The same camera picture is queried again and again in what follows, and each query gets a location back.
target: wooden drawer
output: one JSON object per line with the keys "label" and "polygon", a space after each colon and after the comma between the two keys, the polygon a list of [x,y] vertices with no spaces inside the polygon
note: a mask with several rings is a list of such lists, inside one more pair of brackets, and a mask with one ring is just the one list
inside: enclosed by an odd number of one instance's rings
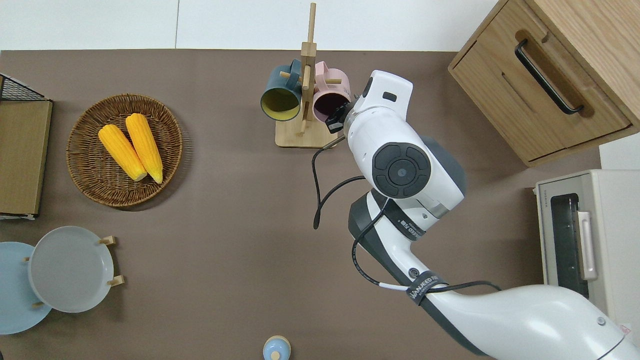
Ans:
{"label": "wooden drawer", "polygon": [[500,2],[449,70],[529,166],[637,132],[524,0]]}

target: pink mug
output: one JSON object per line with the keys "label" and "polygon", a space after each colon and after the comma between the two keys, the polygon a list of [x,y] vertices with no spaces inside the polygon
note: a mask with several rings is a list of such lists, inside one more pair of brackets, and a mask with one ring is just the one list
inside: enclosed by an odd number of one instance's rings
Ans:
{"label": "pink mug", "polygon": [[351,88],[347,74],[339,69],[329,69],[324,61],[316,64],[316,88],[314,94],[314,116],[325,122],[335,110],[351,101]]}

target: corn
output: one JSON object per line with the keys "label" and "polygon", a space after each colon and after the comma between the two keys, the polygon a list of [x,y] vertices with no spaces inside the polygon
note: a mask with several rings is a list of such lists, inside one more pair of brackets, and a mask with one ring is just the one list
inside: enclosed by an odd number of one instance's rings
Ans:
{"label": "corn", "polygon": [[147,176],[147,171],[140,162],[131,143],[117,126],[113,124],[105,125],[98,131],[98,138],[111,154],[111,157],[133,181],[140,181]]}
{"label": "corn", "polygon": [[155,182],[162,183],[162,160],[147,118],[142,114],[133,113],[127,117],[125,122],[133,147],[136,149],[145,170],[154,178]]}

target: wooden cabinet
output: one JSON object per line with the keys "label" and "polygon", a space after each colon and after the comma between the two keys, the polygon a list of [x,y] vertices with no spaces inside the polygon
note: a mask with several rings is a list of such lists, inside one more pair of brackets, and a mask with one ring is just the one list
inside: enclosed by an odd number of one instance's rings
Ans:
{"label": "wooden cabinet", "polygon": [[449,71],[535,166],[638,132],[639,19],[636,1],[499,1]]}

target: black cable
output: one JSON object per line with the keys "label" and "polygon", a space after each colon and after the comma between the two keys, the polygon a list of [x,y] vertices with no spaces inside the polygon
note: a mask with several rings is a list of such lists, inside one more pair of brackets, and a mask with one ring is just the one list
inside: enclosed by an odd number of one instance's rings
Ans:
{"label": "black cable", "polygon": [[325,202],[329,199],[329,196],[331,196],[339,188],[342,188],[344,185],[347,185],[348,183],[352,183],[353,181],[364,180],[364,179],[365,179],[365,177],[362,176],[362,175],[350,177],[349,179],[346,179],[346,180],[342,181],[341,183],[339,183],[338,185],[334,186],[328,193],[326,193],[326,195],[324,196],[322,201],[320,201],[318,203],[318,207],[317,207],[317,210],[316,210],[316,215],[314,216],[314,229],[317,229],[318,226],[320,226],[320,212],[322,211],[322,207],[324,206]]}
{"label": "black cable", "polygon": [[[380,220],[380,218],[384,215],[385,209],[387,207],[387,204],[390,202],[390,200],[391,200],[390,198],[387,198],[387,200],[385,201],[385,204],[380,209],[380,212],[364,227],[364,229],[362,229],[358,237],[354,239],[353,246],[351,247],[351,259],[353,260],[353,265],[356,267],[356,270],[358,270],[360,275],[362,275],[362,277],[367,279],[367,281],[377,286],[380,285],[380,282],[372,278],[371,276],[369,276],[369,274],[367,274],[364,270],[362,270],[362,268],[358,264],[358,259],[356,258],[356,249],[358,248],[358,244],[360,243],[360,241],[362,241],[362,238],[364,238],[364,236],[374,227],[375,223],[378,222],[378,220]],[[478,286],[478,285],[487,285],[487,286],[491,286],[497,291],[502,291],[500,286],[497,286],[496,284],[489,281],[480,280],[480,281],[465,282],[463,284],[444,286],[441,288],[431,288],[427,291],[427,293],[443,293],[445,291],[459,290],[459,289],[469,288],[471,286]]]}
{"label": "black cable", "polygon": [[360,180],[361,178],[364,179],[364,176],[356,176],[356,177],[351,177],[343,182],[341,182],[340,184],[336,185],[333,187],[333,189],[331,189],[331,191],[329,191],[325,196],[323,200],[320,200],[320,184],[318,183],[318,174],[316,172],[316,158],[318,157],[318,155],[320,155],[321,152],[327,150],[327,149],[331,149],[333,146],[335,146],[336,144],[338,144],[339,142],[343,141],[346,137],[344,135],[338,137],[337,139],[335,139],[334,141],[326,144],[325,146],[321,147],[320,149],[318,149],[318,151],[316,151],[316,153],[314,154],[314,157],[311,159],[311,171],[313,171],[314,173],[314,183],[316,185],[316,199],[317,199],[317,209],[316,209],[316,215],[314,217],[314,229],[317,229],[318,226],[320,225],[320,211],[322,209],[322,207],[324,206],[325,202],[327,201],[327,199],[329,199],[329,196],[331,196],[331,194],[333,194],[336,190],[338,190],[339,188],[343,187],[344,185],[352,182],[352,181],[356,181],[356,180]]}
{"label": "black cable", "polygon": [[470,288],[471,286],[478,286],[478,285],[487,285],[487,286],[491,286],[492,288],[496,289],[497,291],[502,291],[500,286],[497,286],[496,284],[494,284],[492,282],[489,282],[489,281],[480,280],[480,281],[465,282],[464,284],[444,286],[443,288],[431,288],[431,289],[427,290],[427,294],[428,293],[443,293],[445,291],[459,290],[459,289]]}
{"label": "black cable", "polygon": [[362,275],[362,277],[367,279],[367,281],[371,282],[373,285],[380,285],[380,282],[372,278],[371,276],[369,276],[369,274],[362,270],[362,268],[358,264],[358,259],[356,258],[356,249],[358,248],[358,244],[364,238],[364,236],[376,225],[376,222],[380,220],[382,215],[385,214],[385,209],[387,208],[387,204],[389,203],[390,199],[387,197],[387,200],[385,201],[385,204],[382,205],[380,212],[367,224],[367,226],[364,227],[364,229],[362,229],[362,231],[360,231],[360,234],[353,240],[353,246],[351,247],[351,259],[353,260],[353,265],[356,267],[356,270],[358,270],[360,275]]}

